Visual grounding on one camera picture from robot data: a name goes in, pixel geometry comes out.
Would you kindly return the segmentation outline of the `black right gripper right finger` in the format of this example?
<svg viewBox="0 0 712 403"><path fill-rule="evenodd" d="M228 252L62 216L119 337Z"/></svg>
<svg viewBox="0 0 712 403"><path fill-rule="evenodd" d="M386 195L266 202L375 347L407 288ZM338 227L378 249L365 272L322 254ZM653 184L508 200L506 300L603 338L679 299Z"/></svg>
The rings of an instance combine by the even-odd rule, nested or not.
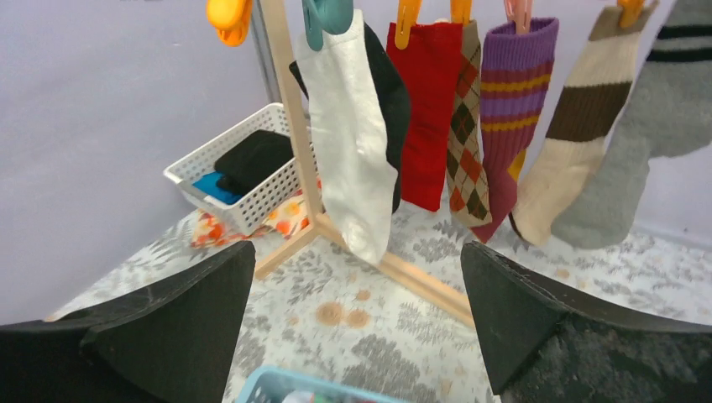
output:
<svg viewBox="0 0 712 403"><path fill-rule="evenodd" d="M602 300L481 243L466 243L460 261L504 402L710 401L710 326Z"/></svg>

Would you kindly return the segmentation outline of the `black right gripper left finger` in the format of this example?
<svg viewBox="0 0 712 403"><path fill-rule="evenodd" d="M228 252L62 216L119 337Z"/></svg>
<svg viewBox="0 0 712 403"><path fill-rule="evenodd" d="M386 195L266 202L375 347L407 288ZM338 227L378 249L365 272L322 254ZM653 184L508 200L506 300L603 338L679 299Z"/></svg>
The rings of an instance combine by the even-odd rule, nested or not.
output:
<svg viewBox="0 0 712 403"><path fill-rule="evenodd" d="M242 241L59 320L2 326L2 401L221 401L254 268Z"/></svg>

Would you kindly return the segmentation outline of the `white sock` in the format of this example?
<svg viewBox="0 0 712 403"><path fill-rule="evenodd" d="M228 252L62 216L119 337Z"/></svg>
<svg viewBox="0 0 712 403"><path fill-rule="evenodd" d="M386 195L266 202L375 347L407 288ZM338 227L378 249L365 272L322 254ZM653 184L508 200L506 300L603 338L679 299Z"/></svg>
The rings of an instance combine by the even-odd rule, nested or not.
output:
<svg viewBox="0 0 712 403"><path fill-rule="evenodd" d="M361 10L354 10L344 33L322 37L319 51L306 38L296 43L322 203L352 254L379 264L390 237L397 171L386 159L385 120L369 68Z"/></svg>

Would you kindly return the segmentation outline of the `teal clothes peg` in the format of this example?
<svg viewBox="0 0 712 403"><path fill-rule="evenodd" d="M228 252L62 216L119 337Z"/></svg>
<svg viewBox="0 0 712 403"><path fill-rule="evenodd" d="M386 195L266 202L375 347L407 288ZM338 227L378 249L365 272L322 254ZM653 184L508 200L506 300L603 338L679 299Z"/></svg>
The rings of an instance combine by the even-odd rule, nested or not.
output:
<svg viewBox="0 0 712 403"><path fill-rule="evenodd" d="M311 50L323 47L323 33L344 34L353 20L353 0L302 0L306 42Z"/></svg>

